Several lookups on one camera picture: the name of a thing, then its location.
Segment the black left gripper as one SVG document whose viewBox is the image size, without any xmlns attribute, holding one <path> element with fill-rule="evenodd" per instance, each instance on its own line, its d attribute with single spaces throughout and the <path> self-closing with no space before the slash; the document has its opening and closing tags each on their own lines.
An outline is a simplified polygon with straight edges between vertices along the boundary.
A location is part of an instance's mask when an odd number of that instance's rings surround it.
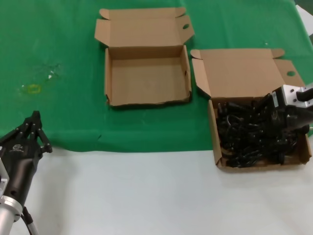
<svg viewBox="0 0 313 235">
<path fill-rule="evenodd" d="M 0 139 L 0 180 L 3 195 L 25 203 L 33 177 L 43 153 L 52 153 L 52 146 L 42 129 L 41 115 L 34 111 L 24 122 Z"/>
</svg>

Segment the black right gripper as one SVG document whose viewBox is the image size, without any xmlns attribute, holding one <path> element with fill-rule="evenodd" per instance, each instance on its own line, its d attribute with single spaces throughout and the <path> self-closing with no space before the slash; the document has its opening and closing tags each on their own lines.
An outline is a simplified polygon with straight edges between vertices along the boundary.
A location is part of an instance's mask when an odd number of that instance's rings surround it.
<svg viewBox="0 0 313 235">
<path fill-rule="evenodd" d="M 254 104 L 254 112 L 262 112 L 270 103 L 271 94 L 265 95 Z M 306 108 L 287 106 L 286 108 L 276 108 L 270 112 L 269 120 L 271 124 L 279 129 L 299 129 L 313 122 L 313 111 Z"/>
</svg>

